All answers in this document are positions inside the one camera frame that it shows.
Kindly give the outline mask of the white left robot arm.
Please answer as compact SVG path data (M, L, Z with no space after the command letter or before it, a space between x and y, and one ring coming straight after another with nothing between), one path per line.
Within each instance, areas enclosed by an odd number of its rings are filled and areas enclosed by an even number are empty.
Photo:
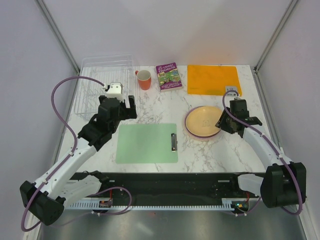
M99 96L98 112L82 127L70 152L36 181L26 180L21 184L19 191L26 212L50 226L66 206L94 193L99 197L109 193L109 183L94 175L90 180L79 181L72 190L66 190L65 185L80 166L112 138L121 121L137 118L135 97L130 95L128 100L129 107L126 107L124 100Z

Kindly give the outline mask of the pink plate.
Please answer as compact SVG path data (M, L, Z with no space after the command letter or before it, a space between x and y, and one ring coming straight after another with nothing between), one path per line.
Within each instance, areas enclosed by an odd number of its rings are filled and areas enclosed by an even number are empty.
M221 129L218 127L196 127L189 129L187 126L184 126L184 130L186 134L196 140L199 141L207 141L212 139L214 136L216 136Z

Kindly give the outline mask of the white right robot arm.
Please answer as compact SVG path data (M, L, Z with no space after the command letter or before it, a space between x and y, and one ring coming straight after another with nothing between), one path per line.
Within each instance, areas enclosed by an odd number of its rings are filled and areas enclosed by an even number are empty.
M301 162L293 162L265 132L262 122L251 117L244 99L230 100L216 127L229 134L238 134L254 150L262 162L265 173L258 176L245 173L229 184L235 197L250 192L262 198L268 208L297 206L295 215L302 212L306 201L307 170Z

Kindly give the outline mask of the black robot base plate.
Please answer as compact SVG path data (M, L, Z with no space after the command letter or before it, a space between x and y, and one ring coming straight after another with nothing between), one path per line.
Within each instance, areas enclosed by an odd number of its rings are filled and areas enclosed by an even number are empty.
M111 197L116 205L182 206L219 205L223 199L255 199L256 195L243 191L237 173L107 173L100 174L103 191L110 187L124 187L101 198Z

